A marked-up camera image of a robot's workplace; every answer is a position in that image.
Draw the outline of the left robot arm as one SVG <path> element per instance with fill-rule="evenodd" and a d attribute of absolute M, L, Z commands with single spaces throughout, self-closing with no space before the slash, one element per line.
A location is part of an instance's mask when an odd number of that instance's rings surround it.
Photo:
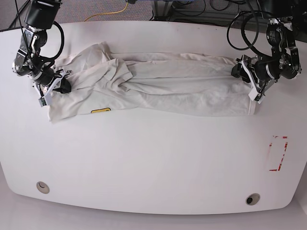
<path fill-rule="evenodd" d="M 231 74 L 251 85 L 248 96 L 251 101 L 260 104 L 265 92 L 281 77 L 292 80 L 302 72 L 294 24 L 306 12 L 306 5 L 302 0 L 259 0 L 256 10 L 248 0 L 245 4 L 249 10 L 238 13 L 231 24 L 244 17 L 240 31 L 247 46 L 243 50 L 251 50 L 255 57 L 243 55 L 236 59 Z M 268 20 L 265 37 L 271 47 L 271 55 L 255 48 L 260 18 Z"/>

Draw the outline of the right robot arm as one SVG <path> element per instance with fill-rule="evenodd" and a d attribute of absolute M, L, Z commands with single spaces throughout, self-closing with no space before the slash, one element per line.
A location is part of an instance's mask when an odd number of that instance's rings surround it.
<path fill-rule="evenodd" d="M 71 70 L 56 69 L 55 60 L 64 48 L 64 31 L 55 21 L 60 0 L 32 0 L 25 16 L 26 27 L 21 29 L 22 37 L 12 70 L 18 76 L 27 76 L 33 81 L 33 87 L 39 95 L 39 103 L 49 106 L 52 103 L 51 94 L 71 92 L 71 84 L 67 76 Z M 56 26 L 60 32 L 60 48 L 53 57 L 40 55 L 41 47 L 47 42 L 47 30 Z"/>

